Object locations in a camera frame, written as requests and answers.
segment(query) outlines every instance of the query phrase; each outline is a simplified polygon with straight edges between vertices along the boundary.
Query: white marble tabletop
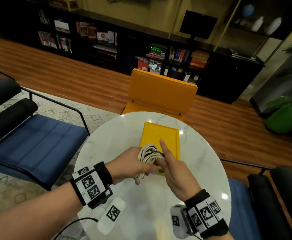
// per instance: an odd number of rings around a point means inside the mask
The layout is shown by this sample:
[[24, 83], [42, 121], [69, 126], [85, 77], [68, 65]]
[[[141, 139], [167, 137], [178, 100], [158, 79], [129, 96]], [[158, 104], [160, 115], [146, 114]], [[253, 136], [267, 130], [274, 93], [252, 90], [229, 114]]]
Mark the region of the white marble tabletop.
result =
[[[221, 207], [227, 224], [231, 214], [231, 196], [225, 170], [211, 146], [193, 128], [160, 113], [134, 112], [119, 115], [95, 130], [83, 145], [75, 171], [100, 161], [108, 162], [131, 146], [139, 146], [144, 122], [165, 125], [180, 130], [180, 159], [184, 161], [200, 186], [214, 196]], [[180, 204], [163, 176], [149, 175], [140, 185], [133, 179], [111, 186], [114, 195], [127, 203], [125, 210], [108, 236], [97, 230], [96, 222], [83, 220], [91, 239], [116, 240], [172, 240], [170, 207]], [[111, 200], [91, 210], [85, 206], [81, 217], [99, 219]]]

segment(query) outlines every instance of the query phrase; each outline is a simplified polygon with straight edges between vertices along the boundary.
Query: orange chair backrest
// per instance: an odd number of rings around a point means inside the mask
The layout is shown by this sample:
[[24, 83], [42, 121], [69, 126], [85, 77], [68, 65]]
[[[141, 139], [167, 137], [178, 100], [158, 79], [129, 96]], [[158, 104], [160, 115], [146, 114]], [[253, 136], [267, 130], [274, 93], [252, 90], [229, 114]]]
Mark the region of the orange chair backrest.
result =
[[133, 69], [128, 98], [176, 114], [186, 114], [197, 86], [170, 77]]

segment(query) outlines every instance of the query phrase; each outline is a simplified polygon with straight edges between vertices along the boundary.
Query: white bottle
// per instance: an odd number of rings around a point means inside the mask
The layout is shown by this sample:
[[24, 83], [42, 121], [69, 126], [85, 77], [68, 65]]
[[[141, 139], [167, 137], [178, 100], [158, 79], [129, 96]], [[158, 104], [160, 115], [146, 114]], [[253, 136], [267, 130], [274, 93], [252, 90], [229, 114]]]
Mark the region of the white bottle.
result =
[[260, 26], [263, 24], [263, 22], [264, 22], [264, 17], [261, 16], [259, 19], [257, 19], [254, 22], [254, 25], [252, 26], [252, 31], [257, 32]]
[[276, 19], [271, 23], [271, 25], [269, 25], [266, 34], [267, 34], [267, 35], [271, 35], [273, 32], [276, 31], [276, 29], [280, 26], [281, 23], [282, 23], [282, 18], [281, 18], [281, 17], [276, 18]]

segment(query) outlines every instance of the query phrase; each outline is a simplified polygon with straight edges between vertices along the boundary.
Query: patterned rug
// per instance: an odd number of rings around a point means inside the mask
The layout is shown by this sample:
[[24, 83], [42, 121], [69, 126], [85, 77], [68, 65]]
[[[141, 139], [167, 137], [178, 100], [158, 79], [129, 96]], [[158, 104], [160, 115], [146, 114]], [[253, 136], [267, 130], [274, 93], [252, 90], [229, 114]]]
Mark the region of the patterned rug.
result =
[[[93, 133], [103, 123], [118, 116], [118, 114], [116, 113], [76, 103], [60, 97], [52, 96], [41, 92], [37, 93], [43, 94], [44, 96], [47, 96], [63, 104], [67, 104], [73, 108], [80, 110], [84, 115], [90, 133]], [[9, 107], [10, 105], [16, 103], [20, 99], [28, 97], [29, 97], [28, 92], [22, 91], [22, 93], [19, 93], [18, 95], [16, 95], [12, 99], [1, 105], [0, 112], [3, 111], [5, 108]], [[33, 101], [36, 102], [36, 104], [38, 105], [37, 113], [40, 115], [44, 115], [60, 121], [71, 123], [73, 125], [84, 126], [80, 118], [80, 115], [76, 111], [62, 107], [58, 104], [52, 103], [38, 96], [33, 96]], [[80, 149], [74, 155], [74, 157], [72, 158], [66, 169], [63, 171], [63, 173], [60, 175], [59, 179], [56, 181], [53, 187], [60, 186], [70, 180], [71, 174], [74, 171], [74, 166], [79, 151]], [[45, 192], [46, 191], [37, 184], [28, 181], [23, 181], [0, 173], [0, 212], [25, 200], [41, 195]], [[67, 239], [76, 238], [77, 237], [75, 236], [68, 236]]]

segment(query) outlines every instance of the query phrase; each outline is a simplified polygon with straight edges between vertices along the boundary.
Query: hand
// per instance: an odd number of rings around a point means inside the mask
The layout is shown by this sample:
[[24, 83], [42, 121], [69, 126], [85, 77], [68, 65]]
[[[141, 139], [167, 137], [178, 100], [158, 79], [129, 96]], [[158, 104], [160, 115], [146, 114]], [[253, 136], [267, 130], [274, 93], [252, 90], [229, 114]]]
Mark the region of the hand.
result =
[[138, 159], [140, 150], [141, 147], [133, 146], [121, 153], [114, 160], [105, 163], [105, 166], [113, 178], [113, 184], [118, 184], [127, 178], [134, 178], [139, 173], [146, 173], [148, 176], [149, 173], [156, 170], [155, 165], [141, 162]]
[[161, 172], [165, 173], [166, 182], [172, 192], [185, 202], [201, 190], [200, 185], [186, 163], [176, 160], [162, 139], [160, 139], [160, 146], [166, 160], [157, 158], [155, 164], [162, 167]]

